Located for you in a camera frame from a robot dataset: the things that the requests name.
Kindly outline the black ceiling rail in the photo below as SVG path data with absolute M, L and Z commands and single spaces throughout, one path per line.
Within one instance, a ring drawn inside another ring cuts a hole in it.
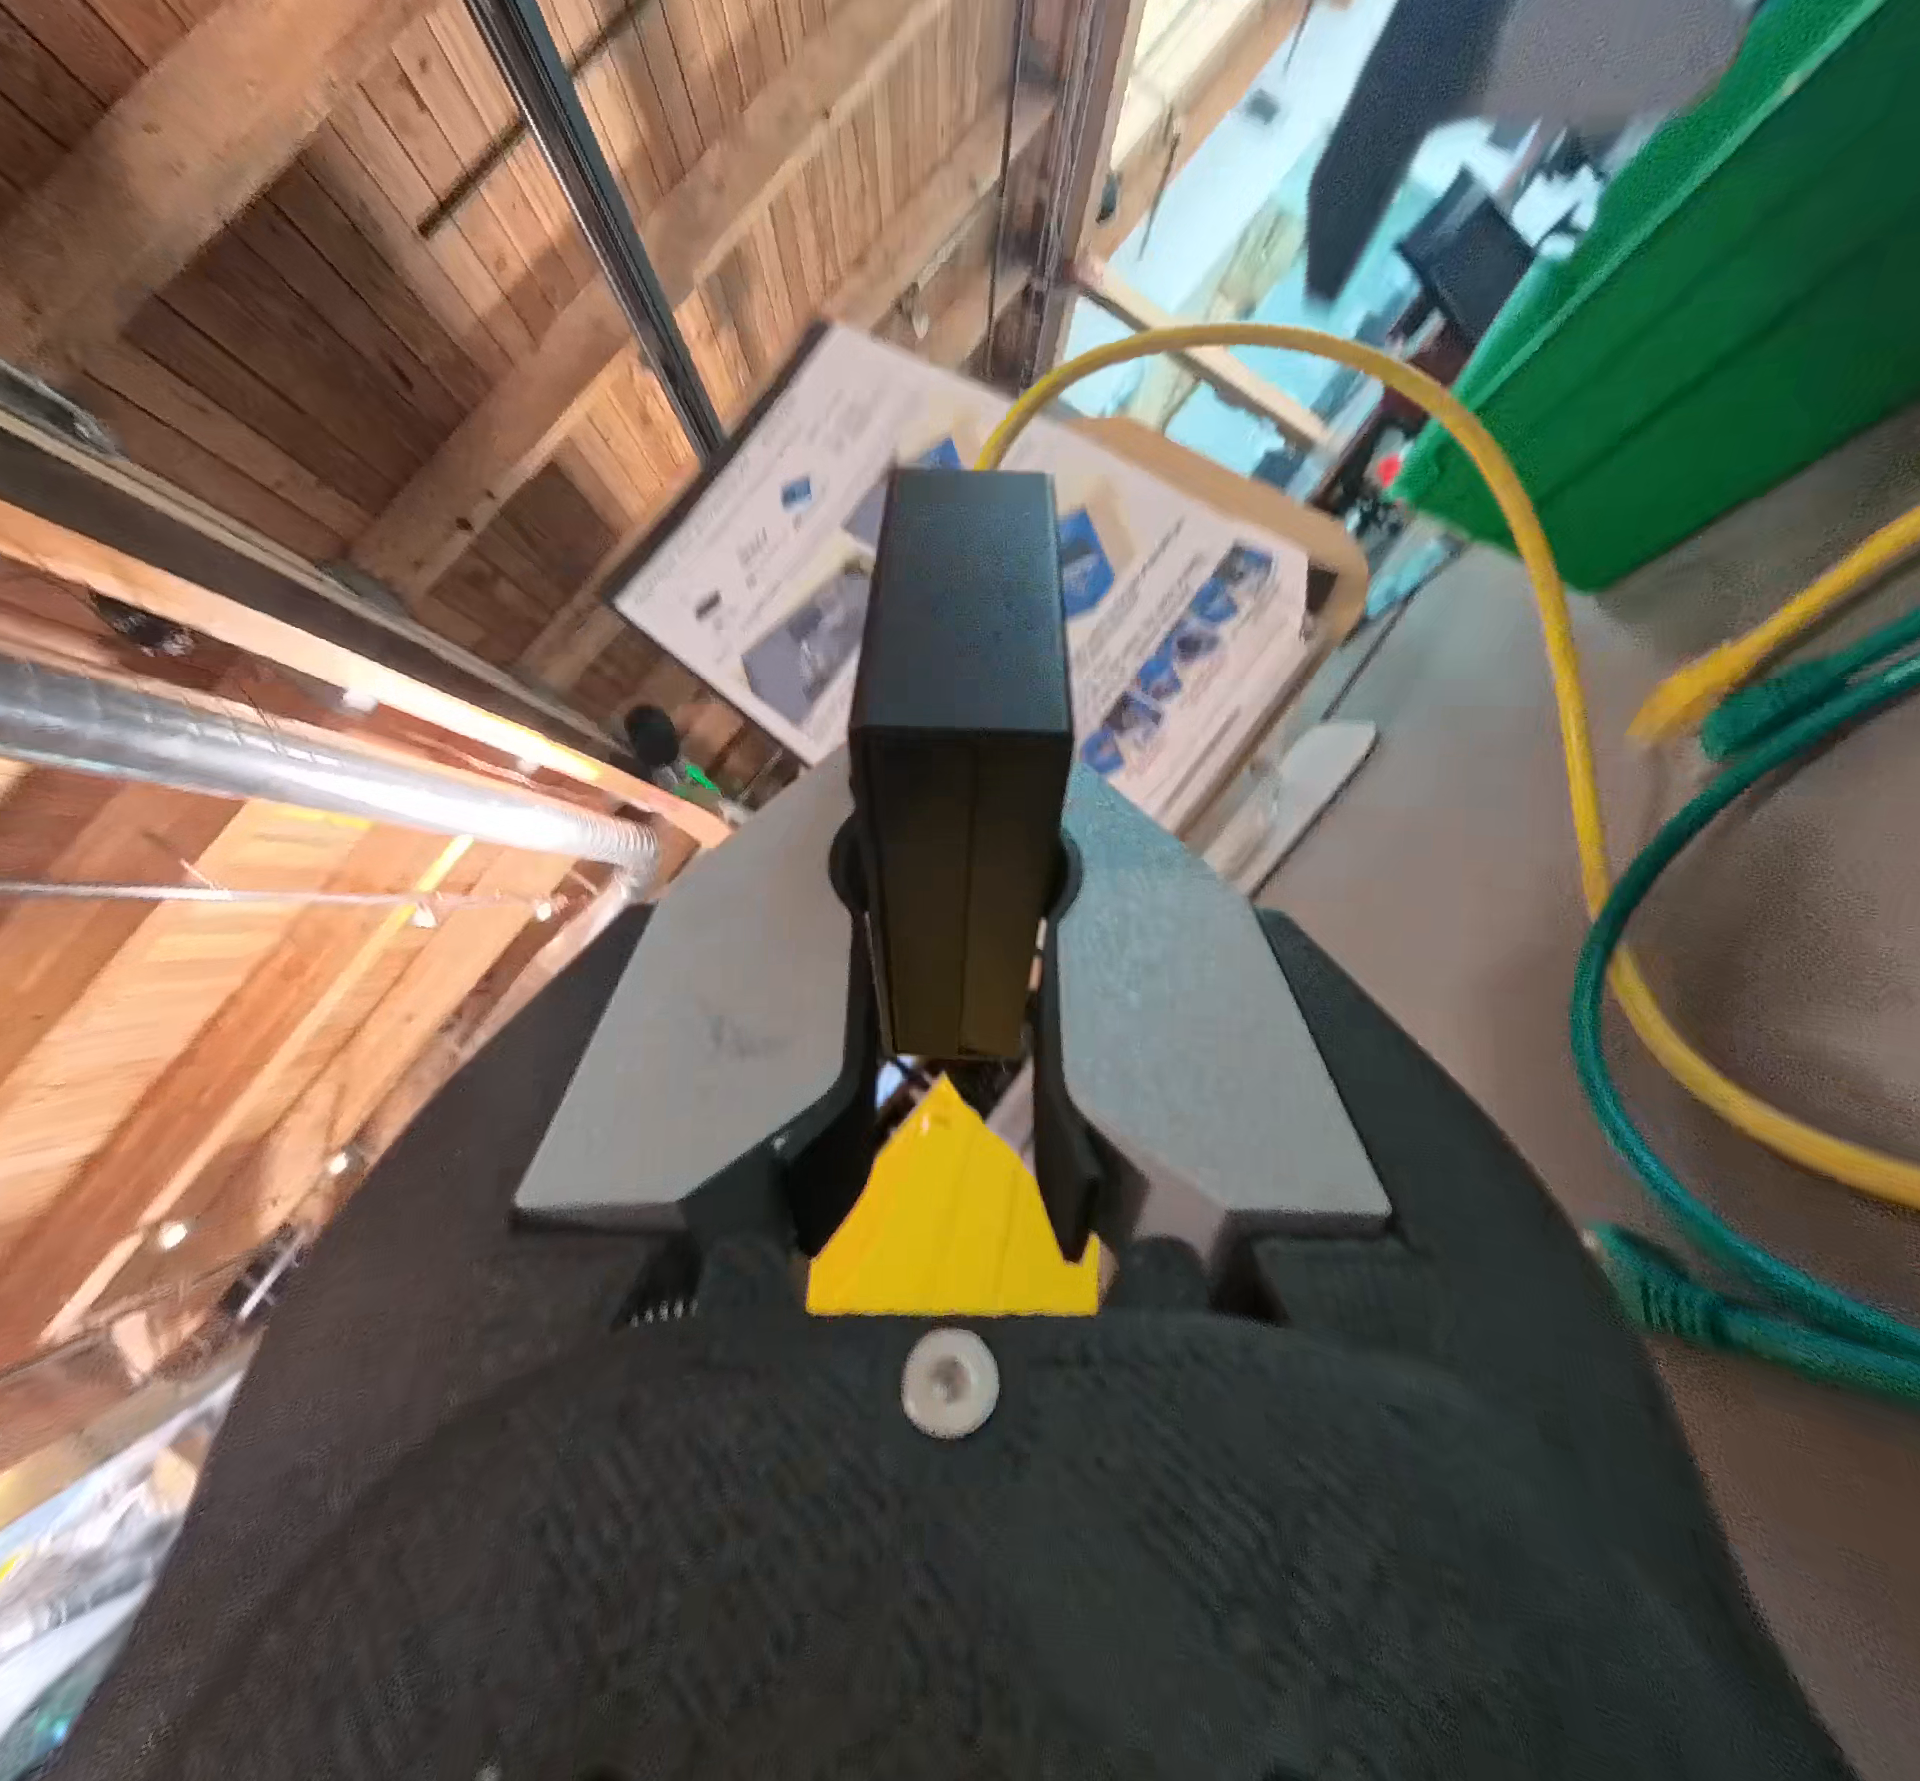
M 617 331 L 647 356 L 699 463 L 707 463 L 725 450 L 727 428 L 538 0 L 461 2 L 582 229 L 617 306 Z

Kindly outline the yellow plastic bin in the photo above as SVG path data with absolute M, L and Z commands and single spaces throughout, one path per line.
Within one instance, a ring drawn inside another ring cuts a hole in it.
M 1086 1318 L 1100 1245 L 1062 1255 L 1015 1150 L 940 1077 L 879 1148 L 849 1216 L 811 1261 L 812 1316 Z

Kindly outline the silver duct pipe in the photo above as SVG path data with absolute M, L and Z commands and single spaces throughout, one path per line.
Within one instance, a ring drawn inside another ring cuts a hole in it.
M 2 756 L 97 780 L 469 835 L 617 871 L 636 890 L 658 877 L 661 846 L 647 824 L 16 657 L 2 661 Z

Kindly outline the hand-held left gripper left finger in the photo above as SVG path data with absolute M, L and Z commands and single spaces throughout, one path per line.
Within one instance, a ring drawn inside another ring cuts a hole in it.
M 851 817 L 831 758 L 666 888 L 520 1175 L 520 1224 L 829 1245 L 877 1153 Z

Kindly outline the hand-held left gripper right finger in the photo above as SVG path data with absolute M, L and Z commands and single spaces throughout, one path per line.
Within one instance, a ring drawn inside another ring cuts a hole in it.
M 1031 1165 L 1069 1261 L 1371 1239 L 1387 1189 L 1254 905 L 1086 767 L 1045 929 Z

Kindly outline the printed instruction sheet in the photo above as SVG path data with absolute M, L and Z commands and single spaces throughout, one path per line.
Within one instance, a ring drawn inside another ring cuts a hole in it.
M 615 613 L 816 766 L 848 737 L 890 474 L 970 469 L 1005 409 L 957 371 L 821 328 L 617 585 Z

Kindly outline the green plastic bin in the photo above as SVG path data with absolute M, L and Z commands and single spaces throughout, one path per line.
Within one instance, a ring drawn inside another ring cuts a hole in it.
M 1915 387 L 1918 0 L 1768 0 L 1453 389 L 1597 594 Z

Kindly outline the white stand base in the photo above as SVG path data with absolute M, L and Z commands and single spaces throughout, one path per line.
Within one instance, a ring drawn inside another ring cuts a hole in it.
M 1304 729 L 1275 758 L 1257 758 L 1221 800 L 1201 856 L 1254 898 L 1302 846 L 1371 762 L 1379 726 L 1334 719 Z

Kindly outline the black network switch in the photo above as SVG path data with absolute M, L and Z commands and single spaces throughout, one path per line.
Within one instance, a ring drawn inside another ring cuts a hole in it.
M 851 841 L 879 1033 L 1022 1047 L 1073 762 L 1058 505 L 1040 472 L 901 467 L 851 695 Z

